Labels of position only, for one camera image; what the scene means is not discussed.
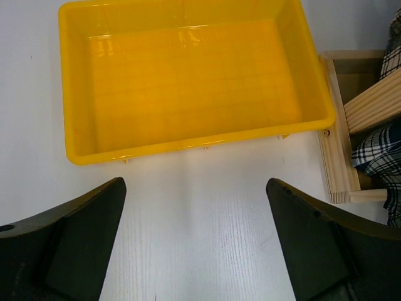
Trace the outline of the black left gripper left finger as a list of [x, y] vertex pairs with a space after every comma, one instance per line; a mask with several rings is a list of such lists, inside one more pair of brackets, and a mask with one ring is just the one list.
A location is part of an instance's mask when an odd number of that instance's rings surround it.
[[88, 193], [1, 226], [1, 300], [98, 300], [127, 187]]

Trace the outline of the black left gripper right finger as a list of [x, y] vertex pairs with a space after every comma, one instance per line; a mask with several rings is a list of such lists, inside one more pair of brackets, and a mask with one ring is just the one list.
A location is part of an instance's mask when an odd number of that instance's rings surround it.
[[400, 300], [400, 229], [266, 185], [296, 300]]

